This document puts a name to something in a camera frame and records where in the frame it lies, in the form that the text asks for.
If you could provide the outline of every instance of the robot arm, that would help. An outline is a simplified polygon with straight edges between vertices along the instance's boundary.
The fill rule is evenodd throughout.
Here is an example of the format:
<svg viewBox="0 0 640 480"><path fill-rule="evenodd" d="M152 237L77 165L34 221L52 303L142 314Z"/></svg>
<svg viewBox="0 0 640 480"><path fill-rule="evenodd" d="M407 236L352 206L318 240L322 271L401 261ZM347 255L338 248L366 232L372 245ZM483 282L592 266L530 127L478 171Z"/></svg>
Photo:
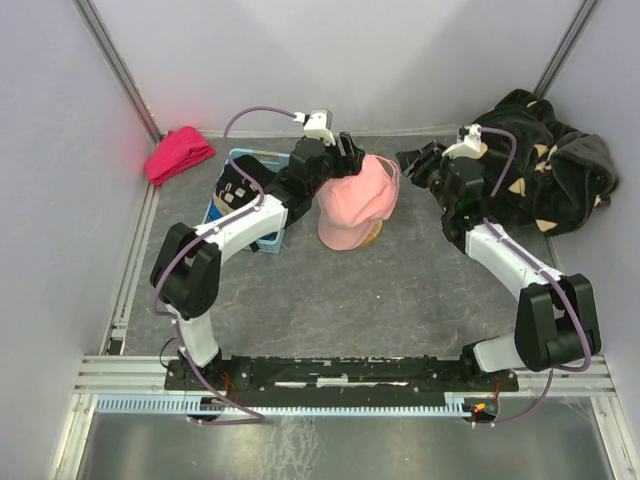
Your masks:
<svg viewBox="0 0 640 480"><path fill-rule="evenodd" d="M584 358L579 334L555 283L579 317L592 354L600 350L593 289L582 275L565 276L518 245L502 226L488 220L483 199L479 125L463 127L445 149L432 142L396 156L414 185L428 188L443 210L445 237L487 268L518 300L515 332L468 345L463 357L475 373L527 367L533 371Z"/></svg>
<svg viewBox="0 0 640 480"><path fill-rule="evenodd" d="M156 259L151 273L154 287L179 252L197 237L202 238L169 272L160 289L160 299L176 316L185 348L198 367L206 366L220 353L209 311L218 295L221 266L245 246L299 220L329 178L360 172L365 152L353 144L348 133L334 137L331 112L296 114L295 121L303 123L305 136L291 152L289 165L265 189L260 205L249 204L234 212L232 222L223 217L195 228L174 225Z"/></svg>

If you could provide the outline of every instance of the white wall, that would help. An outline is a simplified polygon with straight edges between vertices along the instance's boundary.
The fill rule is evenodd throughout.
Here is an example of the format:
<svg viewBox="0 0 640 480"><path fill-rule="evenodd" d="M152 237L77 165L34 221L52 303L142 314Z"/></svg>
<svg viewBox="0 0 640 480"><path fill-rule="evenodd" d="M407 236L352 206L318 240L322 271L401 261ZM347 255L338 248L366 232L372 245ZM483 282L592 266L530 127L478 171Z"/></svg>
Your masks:
<svg viewBox="0 0 640 480"><path fill-rule="evenodd" d="M640 3L601 2L554 83L558 117L607 141L621 175L609 208L579 232L554 240L566 272L593 283L602 345L637 446L640 446Z"/></svg>
<svg viewBox="0 0 640 480"><path fill-rule="evenodd" d="M464 123L533 89L580 0L94 0L160 128L327 107L351 131ZM238 130L287 130L273 114Z"/></svg>
<svg viewBox="0 0 640 480"><path fill-rule="evenodd" d="M0 7L0 478L46 478L96 352L148 138L71 2Z"/></svg>

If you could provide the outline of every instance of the cable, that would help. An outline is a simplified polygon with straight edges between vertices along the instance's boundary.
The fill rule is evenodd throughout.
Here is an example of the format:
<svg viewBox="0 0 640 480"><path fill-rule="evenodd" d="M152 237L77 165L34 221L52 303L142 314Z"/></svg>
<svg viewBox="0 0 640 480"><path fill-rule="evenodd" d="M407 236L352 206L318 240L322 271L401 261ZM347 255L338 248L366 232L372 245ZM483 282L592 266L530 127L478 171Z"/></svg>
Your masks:
<svg viewBox="0 0 640 480"><path fill-rule="evenodd" d="M174 340L177 340L178 337L171 337L169 340L167 340L165 342L165 344L162 346L162 348L160 349L160 353L158 354L158 360L160 360L160 365L162 365L164 367L165 370L169 370L169 365L166 365L163 361L162 361L162 354L164 353L164 349L167 348L167 346L169 346L169 344L171 342L173 342Z"/></svg>
<svg viewBox="0 0 640 480"><path fill-rule="evenodd" d="M504 181L504 178L506 177L507 172L509 171L509 167L511 167L511 164L513 163L513 160L516 155L517 140L516 140L516 137L511 132L502 130L500 128L480 127L480 132L495 133L497 135L502 135L503 137L507 137L509 140L511 140L511 151L509 152L507 163L502 169L502 172L500 173L500 177L498 177L498 181L496 182L495 187L493 187L493 190L489 195L489 198L493 198L498 193L498 190L502 185L502 182ZM562 290L562 287L560 286L560 284L556 281L555 278L551 276L551 274L549 274L549 272L547 272L542 268L542 266L538 263L536 259L532 258L526 251L520 248L515 242L512 242L509 238L503 236L498 231L498 229L489 221L488 218L485 217L482 219L482 221L485 224L485 226L489 229L489 231L493 234L493 236L495 236L500 243L503 243L504 245L506 245L507 248L509 248L524 262L526 262L532 268L534 268L535 271L540 276L542 276L542 278L544 278L547 282L549 282L551 287L555 290L555 292L560 297L560 300L562 301L567 313L569 314L569 317L571 318L571 323L576 329L576 333L578 334L578 338L580 339L580 345L582 346L582 351L584 354L584 362L579 367L561 366L557 368L559 368L560 370L565 370L570 372L584 372L585 370L587 370L591 366L591 347L589 347L589 341L587 340L587 336L585 335L584 330L582 329L582 324L580 323L580 319L578 318L578 315L575 309L573 308L573 305L571 305L571 301L567 297L566 293L564 293L564 290ZM529 415L531 415L532 413L534 413L540 408L540 406L542 405L542 402L544 401L544 399L547 397L547 394L549 393L549 389L551 388L552 381L553 381L553 369L550 369L549 377L547 378L547 383L544 387L544 390L542 391L542 393L540 394L536 402L524 412L518 415L515 415L513 417L506 418L504 420L499 420L497 422L479 423L477 425L484 426L484 427L488 427L488 426L494 427L496 425L505 425L508 423L513 423L516 420L520 420L525 417L528 417Z"/></svg>
<svg viewBox="0 0 640 480"><path fill-rule="evenodd" d="M291 118L295 118L296 117L296 115L294 113L288 112L286 110L281 110L279 108L263 107L263 106L247 108L247 109L242 110L241 112L237 113L236 115L233 116L233 118L231 120L229 120L229 123L227 124L227 126L224 129L224 135L223 135L222 138L223 139L227 138L227 136L229 134L229 130L231 129L231 126L241 116L243 116L243 115L245 115L247 113L250 113L250 112L255 112L255 111L260 111L260 110L280 113L282 115L286 115L286 116L291 117ZM262 186L260 186L260 184L254 178L252 178L250 175L245 173L235 163L233 158L229 157L228 158L228 162L233 167L233 169L236 172L238 172L245 180L247 180L250 183L250 185L258 192L258 198L256 199L255 202L253 202L252 204L247 205L246 207L243 207L243 208L237 210L234 214L227 215L227 216L223 217L223 219L221 220L220 223L218 223L217 225L205 230L203 233L201 233L196 238L194 238L192 241L190 241L182 250L180 250L177 253L177 255L169 262L169 265L167 265L167 267L165 268L164 272L162 272L162 275L158 279L158 283L156 284L155 288L153 289L153 295L151 297L151 312L154 315L157 315L159 317L171 318L172 323L175 326L176 337L178 339L178 345L179 345L179 348L180 348L180 352L182 353L184 358L187 360L187 363L191 367L191 370L192 370L193 374L198 379L198 381L202 384L202 386L205 387L209 392L213 393L213 395L218 400L220 400L221 402L227 404L230 407L236 408L236 409L240 410L241 412L244 412L244 413L246 413L246 414L248 414L248 415L250 415L252 417L252 418L242 418L242 419L238 419L238 420L221 420L221 421L218 421L218 420L203 421L203 420L194 420L192 418L189 418L190 422L197 423L199 425L219 425L219 426L222 426L222 425L247 425L247 424L253 424L253 423L262 423L262 422L265 421L264 415L262 415L262 414L260 414L258 412L255 412L253 410L250 410L250 409L248 409L246 407L243 407L243 406L239 405L238 403L232 401L231 399L225 397L218 390L216 390L212 385L210 385L209 382L207 382L207 380L204 378L204 376L200 373L200 370L198 369L198 366L196 365L195 361L193 360L193 357L191 357L191 355L189 354L189 351L187 350L187 347L186 347L185 342L184 342L184 337L182 336L182 331L180 330L180 322L178 321L177 315L175 315L174 313L169 312L169 311L163 311L163 310L159 310L158 309L158 303L159 303L159 299L160 299L160 292L162 291L162 287L164 287L164 284L167 281L167 278L169 277L169 275L171 274L173 269L176 267L176 265L182 260L182 258L184 258L184 256L193 247L195 247L200 242L204 241L209 235L214 233L214 231L218 232L218 231L220 231L220 229L222 229L222 228L226 227L227 225L235 222L236 220L239 220L239 219L241 219L243 217L246 217L247 215L250 215L252 212L259 210L260 207L264 204L265 193L264 193L264 190L263 190Z"/></svg>
<svg viewBox="0 0 640 480"><path fill-rule="evenodd" d="M227 135L229 135L229 130L231 130L231 126L236 123L236 120L238 120L241 116L246 115L247 113L251 113L251 112L274 112L274 113L280 113L282 115L286 115L287 117L291 117L291 118L296 118L296 114L289 112L287 110L282 110L281 108L275 108L275 107L264 107L264 106L260 106L260 107L251 107L251 108L245 108L244 110L242 110L241 112L236 113L231 120L229 120L229 123L227 123L227 126L224 129L224 135L222 136L222 138L227 138Z"/></svg>
<svg viewBox="0 0 640 480"><path fill-rule="evenodd" d="M227 394L227 397L229 397L229 392L231 391L231 388L233 387L233 391L235 393L234 397L233 397L233 401L234 402L238 402L238 398L240 398L240 392L238 392L238 387L236 387L236 384L233 383L233 381L231 380L231 377L229 376L228 372L224 372L222 375L220 375L220 378L222 380L224 380L224 391Z"/></svg>
<svg viewBox="0 0 640 480"><path fill-rule="evenodd" d="M496 391L493 392L493 397L491 397L491 399L492 400L497 400L498 397L500 396L500 379L498 378L497 375L495 377L493 377L493 383L495 383L495 385L496 385Z"/></svg>

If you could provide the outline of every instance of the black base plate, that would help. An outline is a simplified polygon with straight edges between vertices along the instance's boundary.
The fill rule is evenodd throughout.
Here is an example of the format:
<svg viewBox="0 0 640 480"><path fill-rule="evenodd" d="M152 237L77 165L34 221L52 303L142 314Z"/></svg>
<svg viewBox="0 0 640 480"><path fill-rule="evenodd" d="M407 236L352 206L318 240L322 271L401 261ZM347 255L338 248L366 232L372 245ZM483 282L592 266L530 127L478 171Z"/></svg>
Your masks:
<svg viewBox="0 0 640 480"><path fill-rule="evenodd" d="M226 373L238 401L252 407L392 407L444 406L444 392L518 391L515 375L503 371L469 377L460 360L403 358L232 357L208 365L201 373L225 390ZM198 382L183 360L169 362L166 390L198 391Z"/></svg>

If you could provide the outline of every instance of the baseball cap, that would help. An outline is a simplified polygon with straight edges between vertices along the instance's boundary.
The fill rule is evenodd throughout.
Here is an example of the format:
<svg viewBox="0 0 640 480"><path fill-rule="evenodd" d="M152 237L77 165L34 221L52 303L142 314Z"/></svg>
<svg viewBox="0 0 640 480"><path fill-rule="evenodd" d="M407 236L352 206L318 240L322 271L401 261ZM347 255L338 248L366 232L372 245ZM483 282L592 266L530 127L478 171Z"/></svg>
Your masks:
<svg viewBox="0 0 640 480"><path fill-rule="evenodd" d="M385 165L390 167L391 175ZM377 223L391 216L399 189L398 166L377 155L364 157L358 175L328 180L316 194L322 243L333 250L359 246Z"/></svg>

